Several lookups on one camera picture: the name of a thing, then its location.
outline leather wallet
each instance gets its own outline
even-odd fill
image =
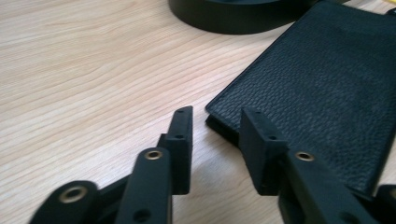
[[[319,155],[355,193],[375,189],[396,129],[396,17],[320,1],[207,106],[237,145],[259,109],[291,150]]]

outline wallet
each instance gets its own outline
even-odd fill
[[[206,106],[206,124],[237,145],[243,107],[371,195],[396,128],[396,17],[317,2]]]

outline black leather cover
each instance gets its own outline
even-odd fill
[[[207,124],[237,145],[243,106],[371,194],[396,128],[396,18],[315,4],[206,106]]]

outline wooden surface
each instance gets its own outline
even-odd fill
[[[102,188],[129,174],[184,105],[194,106],[191,193],[174,197],[174,222],[281,223],[276,197],[255,192],[204,107],[288,27],[211,34],[163,0],[0,1],[0,223],[26,223],[69,181]],[[381,183],[396,183],[395,161],[393,148]]]

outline wood grain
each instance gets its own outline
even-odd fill
[[[395,7],[352,1],[376,13]],[[219,35],[166,1],[0,1],[0,223],[26,223],[56,188],[129,174],[172,113],[194,106],[191,194],[175,223],[281,223],[240,152],[205,126],[205,105],[289,25]],[[396,182],[393,148],[382,183]]]

